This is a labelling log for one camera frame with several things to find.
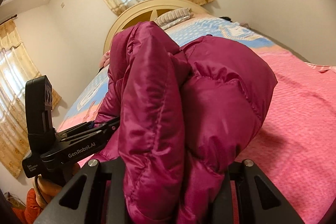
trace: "cream headboard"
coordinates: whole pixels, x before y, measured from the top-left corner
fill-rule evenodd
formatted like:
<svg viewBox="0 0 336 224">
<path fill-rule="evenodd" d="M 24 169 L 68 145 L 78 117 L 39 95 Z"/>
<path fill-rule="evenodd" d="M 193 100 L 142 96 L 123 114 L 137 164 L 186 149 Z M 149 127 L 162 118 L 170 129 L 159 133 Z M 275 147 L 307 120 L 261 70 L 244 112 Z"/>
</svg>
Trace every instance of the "cream headboard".
<svg viewBox="0 0 336 224">
<path fill-rule="evenodd" d="M 194 14 L 209 14 L 203 7 L 188 0 L 145 0 L 123 12 L 110 29 L 104 45 L 104 53 L 110 50 L 110 43 L 117 32 L 138 22 L 155 20 L 158 16 L 178 8 L 190 8 Z"/>
</svg>

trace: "orange sleeve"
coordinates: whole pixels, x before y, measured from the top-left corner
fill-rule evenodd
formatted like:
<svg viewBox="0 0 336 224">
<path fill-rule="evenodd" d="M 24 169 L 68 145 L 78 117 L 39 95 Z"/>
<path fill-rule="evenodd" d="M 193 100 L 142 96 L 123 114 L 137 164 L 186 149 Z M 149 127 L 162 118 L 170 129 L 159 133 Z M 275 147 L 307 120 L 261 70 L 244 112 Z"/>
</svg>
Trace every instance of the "orange sleeve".
<svg viewBox="0 0 336 224">
<path fill-rule="evenodd" d="M 33 224 L 35 219 L 43 211 L 43 209 L 36 202 L 36 194 L 33 188 L 30 189 L 27 193 L 26 209 L 23 211 L 13 208 L 13 211 L 22 224 Z"/>
</svg>

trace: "curtain rod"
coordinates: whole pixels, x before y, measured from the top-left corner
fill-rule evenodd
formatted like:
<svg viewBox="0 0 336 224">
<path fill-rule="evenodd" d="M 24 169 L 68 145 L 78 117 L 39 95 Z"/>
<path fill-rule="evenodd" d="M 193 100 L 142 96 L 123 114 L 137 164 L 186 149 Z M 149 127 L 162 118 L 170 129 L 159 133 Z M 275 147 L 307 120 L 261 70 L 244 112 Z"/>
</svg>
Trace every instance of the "curtain rod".
<svg viewBox="0 0 336 224">
<path fill-rule="evenodd" d="M 10 17 L 7 20 L 5 20 L 4 22 L 1 22 L 0 25 L 6 23 L 8 20 L 11 20 L 11 19 L 16 18 L 16 17 L 17 17 L 17 15 L 13 15 L 12 17 Z"/>
</svg>

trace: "triangular cutout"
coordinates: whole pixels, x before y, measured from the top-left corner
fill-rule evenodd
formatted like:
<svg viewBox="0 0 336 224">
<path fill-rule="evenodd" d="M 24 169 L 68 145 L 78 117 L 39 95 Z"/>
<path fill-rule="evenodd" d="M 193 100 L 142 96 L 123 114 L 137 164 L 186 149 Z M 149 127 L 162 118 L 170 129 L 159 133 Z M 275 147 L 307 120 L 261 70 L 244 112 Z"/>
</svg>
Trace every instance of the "triangular cutout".
<svg viewBox="0 0 336 224">
<path fill-rule="evenodd" d="M 82 175 L 59 201 L 59 205 L 76 210 L 81 200 L 86 176 Z"/>
<path fill-rule="evenodd" d="M 254 177 L 255 184 L 257 185 L 261 206 L 264 210 L 268 210 L 281 205 L 280 200 L 274 195 L 272 190 L 259 176 Z"/>
</svg>

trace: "black handheld device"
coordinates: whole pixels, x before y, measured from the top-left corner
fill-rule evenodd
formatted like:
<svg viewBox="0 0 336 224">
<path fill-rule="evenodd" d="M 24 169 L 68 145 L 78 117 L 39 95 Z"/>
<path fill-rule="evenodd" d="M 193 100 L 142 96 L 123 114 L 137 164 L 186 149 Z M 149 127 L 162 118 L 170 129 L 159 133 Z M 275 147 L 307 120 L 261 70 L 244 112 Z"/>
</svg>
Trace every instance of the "black handheld device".
<svg viewBox="0 0 336 224">
<path fill-rule="evenodd" d="M 41 76 L 26 83 L 26 122 L 30 151 L 22 161 L 28 178 L 43 178 L 64 186 L 72 177 L 72 165 L 99 152 L 117 130 L 120 118 L 98 127 L 84 122 L 57 132 L 53 128 L 52 86 Z"/>
</svg>

